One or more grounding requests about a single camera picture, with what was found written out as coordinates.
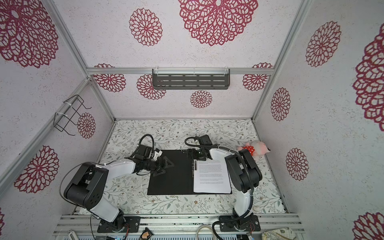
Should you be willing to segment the blue black folder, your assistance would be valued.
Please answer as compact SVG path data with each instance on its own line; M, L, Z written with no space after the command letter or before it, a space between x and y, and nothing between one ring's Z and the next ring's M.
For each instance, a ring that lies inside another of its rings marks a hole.
M193 192L194 162L196 160L189 157L186 150L166 150L163 152L163 156L168 157L174 163L174 167L166 168L166 173L157 177L153 177L151 174L147 195L197 194Z

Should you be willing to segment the printed paper sheet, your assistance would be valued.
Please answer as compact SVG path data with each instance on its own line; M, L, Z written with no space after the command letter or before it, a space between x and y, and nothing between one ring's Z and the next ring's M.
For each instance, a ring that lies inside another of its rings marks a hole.
M232 187L224 161L194 162L193 192L197 194L231 194Z

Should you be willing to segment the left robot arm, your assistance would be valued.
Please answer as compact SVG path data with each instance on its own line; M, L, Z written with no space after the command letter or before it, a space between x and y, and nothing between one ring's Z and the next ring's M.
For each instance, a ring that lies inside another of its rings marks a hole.
M82 207L117 228L124 224L124 213L103 197L106 183L127 174L146 171L150 174L164 174L174 164L159 149L139 145L124 161L97 164L84 162L60 196L68 203Z

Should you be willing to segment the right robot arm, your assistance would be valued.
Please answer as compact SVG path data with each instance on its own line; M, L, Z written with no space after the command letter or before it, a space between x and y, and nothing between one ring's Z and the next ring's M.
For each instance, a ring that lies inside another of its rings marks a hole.
M212 144L209 136L188 137L184 143L193 148L209 150L210 157L225 161L232 184L238 190L232 222L246 219L252 214L254 190L263 179L262 173L247 149L239 151Z

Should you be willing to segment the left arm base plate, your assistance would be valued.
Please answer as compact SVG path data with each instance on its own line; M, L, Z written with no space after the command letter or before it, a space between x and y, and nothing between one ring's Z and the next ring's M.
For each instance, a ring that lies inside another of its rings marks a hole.
M139 231L141 217L125 216L119 210L117 218L113 222L100 220L97 233L137 233Z

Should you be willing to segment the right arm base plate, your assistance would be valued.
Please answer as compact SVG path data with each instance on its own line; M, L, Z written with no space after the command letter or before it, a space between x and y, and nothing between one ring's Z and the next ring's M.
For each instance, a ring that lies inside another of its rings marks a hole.
M254 213L240 220L220 223L221 232L258 232L261 230L259 219Z

